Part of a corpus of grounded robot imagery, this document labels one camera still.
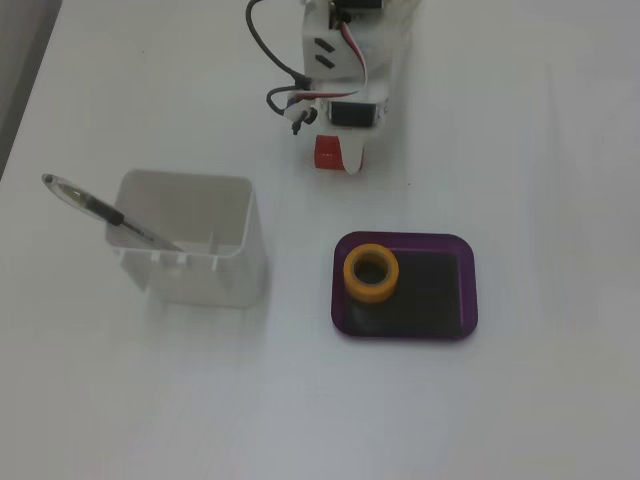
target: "red wire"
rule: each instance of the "red wire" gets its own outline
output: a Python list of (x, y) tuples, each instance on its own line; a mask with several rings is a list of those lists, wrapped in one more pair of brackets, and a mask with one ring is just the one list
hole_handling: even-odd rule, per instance
[[(349, 31), (347, 30), (347, 24), (342, 22), (340, 24), (340, 33), (342, 34), (342, 38), (347, 42), (347, 45), (353, 50), (353, 53), (356, 54), (358, 60), (360, 61), (360, 65), (364, 69), (364, 58), (359, 53), (358, 46), (356, 45), (355, 40), (349, 35)], [(346, 92), (346, 93), (321, 93), (321, 92), (306, 92), (306, 93), (298, 93), (295, 95), (296, 102), (300, 100), (315, 100), (316, 98), (341, 98), (348, 97), (349, 95), (353, 95), (355, 92)]]

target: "purple tray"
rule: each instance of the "purple tray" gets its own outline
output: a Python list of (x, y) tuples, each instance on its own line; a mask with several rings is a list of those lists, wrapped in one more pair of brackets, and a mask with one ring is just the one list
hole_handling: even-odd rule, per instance
[[(347, 255), (366, 243), (387, 247), (400, 264), (396, 293), (378, 305), (353, 300), (344, 286)], [(466, 338), (478, 324), (473, 251), (453, 235), (350, 233), (335, 250), (331, 317), (338, 330), (354, 337)]]

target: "black slot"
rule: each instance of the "black slot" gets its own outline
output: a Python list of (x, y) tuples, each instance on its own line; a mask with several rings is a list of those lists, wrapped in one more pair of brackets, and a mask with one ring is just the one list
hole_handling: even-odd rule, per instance
[(329, 53), (334, 52), (336, 49), (333, 48), (333, 45), (331, 45), (329, 42), (323, 40), (322, 38), (316, 38), (315, 40), (316, 45), (318, 45), (320, 48), (326, 50)]
[(331, 102), (331, 123), (337, 127), (373, 127), (377, 105), (373, 103)]
[(327, 68), (333, 68), (336, 66), (331, 60), (323, 55), (316, 55), (316, 60), (318, 60), (321, 64), (323, 64)]
[(383, 0), (334, 0), (339, 8), (382, 8)]

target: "yellow ring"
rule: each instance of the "yellow ring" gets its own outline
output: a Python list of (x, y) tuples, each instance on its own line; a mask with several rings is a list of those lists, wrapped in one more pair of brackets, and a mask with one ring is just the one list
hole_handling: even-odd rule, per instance
[[(356, 277), (360, 262), (371, 262), (381, 266), (386, 273), (384, 280), (375, 285), (362, 282)], [(396, 289), (400, 268), (391, 251), (382, 245), (369, 243), (354, 248), (344, 261), (344, 285), (349, 295), (364, 303), (381, 303)]]

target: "pen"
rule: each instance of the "pen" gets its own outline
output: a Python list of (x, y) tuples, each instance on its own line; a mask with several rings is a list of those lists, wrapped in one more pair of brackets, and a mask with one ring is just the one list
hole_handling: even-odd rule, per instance
[(42, 181), (47, 188), (51, 190), (51, 193), (63, 202), (84, 213), (105, 220), (114, 227), (125, 229), (130, 235), (142, 240), (157, 250), (183, 251), (169, 240), (162, 238), (157, 233), (126, 217), (111, 205), (104, 203), (102, 200), (76, 187), (64, 178), (46, 173), (42, 176)]

